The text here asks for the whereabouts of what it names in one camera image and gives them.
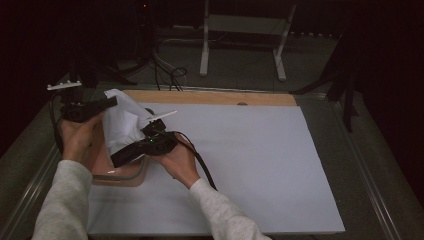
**hand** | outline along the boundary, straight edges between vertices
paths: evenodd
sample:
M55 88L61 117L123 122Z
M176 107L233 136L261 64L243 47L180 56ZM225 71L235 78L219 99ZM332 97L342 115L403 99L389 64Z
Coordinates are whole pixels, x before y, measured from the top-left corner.
M104 113L100 113L84 123L62 121L63 159L79 162L88 167L93 129L103 119L103 115Z
M180 134L175 133L175 137L191 146ZM150 158L162 164L173 178L180 181L188 189L200 178L193 153L181 144L177 144L170 153L150 156Z

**metal frame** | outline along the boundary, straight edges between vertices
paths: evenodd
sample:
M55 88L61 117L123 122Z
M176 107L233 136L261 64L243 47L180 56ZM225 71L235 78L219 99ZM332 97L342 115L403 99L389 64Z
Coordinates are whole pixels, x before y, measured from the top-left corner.
M147 89L155 89L155 85L145 85ZM264 92L267 91L249 91L249 90L239 90L239 89L215 89L215 88L190 88L189 91L225 91L225 92ZM315 99L320 101L326 101L324 94L305 94L302 96L295 96L296 99ZM361 151L358 149L357 144L349 135L349 132L346 130L343 119L342 119L342 109L338 102L329 103L333 113L337 119L339 130L344 135L346 139L349 151L352 154L353 161L355 162L359 175L362 179L364 187L368 193L368 197L371 201L371 204L374 208L374 211L377 215L377 218L380 221L380 225L383 229L384 234L388 240L401 240L402 237L389 213L389 210L386 206L385 200L382 197L382 194L378 190L378 187L373 179L372 173L369 170L369 167L361 154ZM6 224L0 230L0 239L17 239L18 231L23 224L24 220L30 213L34 203L39 197L41 191L49 184L47 179L49 176L54 174L57 163L59 161L60 154L55 145L50 149L48 156L41 163L40 168L35 174L34 178L28 185L24 194L22 195L21 200L17 203L14 212L9 217Z
M205 0L205 17L203 29L203 49L200 59L200 76L208 75L209 64L209 31L241 32L241 33L261 33L270 35L281 35L279 46L273 50L275 67L277 69L278 80L285 81L281 53L289 34L291 22L293 20L296 5L292 5L287 19L275 18L254 18L225 15L209 15L209 0Z

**right hand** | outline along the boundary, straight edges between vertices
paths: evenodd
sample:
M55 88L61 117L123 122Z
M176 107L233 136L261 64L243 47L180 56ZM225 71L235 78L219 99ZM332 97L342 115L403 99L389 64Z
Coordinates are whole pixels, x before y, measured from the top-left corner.
M175 133L175 137L187 146L191 146L180 134ZM158 161L173 178L188 189L200 178L193 153L180 143L170 153L150 156L150 158Z

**metal stand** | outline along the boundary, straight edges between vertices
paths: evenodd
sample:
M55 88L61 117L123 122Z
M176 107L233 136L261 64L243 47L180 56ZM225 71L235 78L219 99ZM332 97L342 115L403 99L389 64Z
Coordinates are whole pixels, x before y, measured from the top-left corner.
M203 30L203 50L200 60L200 76L208 75L209 64L209 31L224 31L238 33L259 33L280 35L280 45L273 50L275 67L277 69L278 79L286 80L281 53L283 52L290 25L293 19L296 5L292 5L287 19L278 18L255 18L241 16L226 16L226 15L209 15L209 0L205 0L205 18Z

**left hand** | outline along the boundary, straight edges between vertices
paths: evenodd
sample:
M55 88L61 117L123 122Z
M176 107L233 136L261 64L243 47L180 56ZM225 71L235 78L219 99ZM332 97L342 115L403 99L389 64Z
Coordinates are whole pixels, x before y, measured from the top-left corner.
M93 140L93 129L103 119L103 116L104 113L100 113L84 123L62 121L62 159L79 162L88 167L88 155Z

